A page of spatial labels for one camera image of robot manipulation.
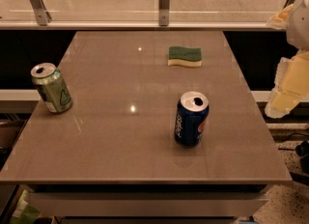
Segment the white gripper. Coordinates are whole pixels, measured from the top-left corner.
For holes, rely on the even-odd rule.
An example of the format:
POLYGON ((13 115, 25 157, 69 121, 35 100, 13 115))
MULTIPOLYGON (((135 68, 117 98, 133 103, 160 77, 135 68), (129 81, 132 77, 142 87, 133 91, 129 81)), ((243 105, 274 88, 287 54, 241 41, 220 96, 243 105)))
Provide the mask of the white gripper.
MULTIPOLYGON (((287 42, 309 50, 309 0, 295 0, 267 20, 267 26, 285 30, 287 42)), ((276 70, 274 88, 265 113, 279 119, 288 115, 309 94, 309 52, 300 51, 292 59, 282 57, 276 70)))

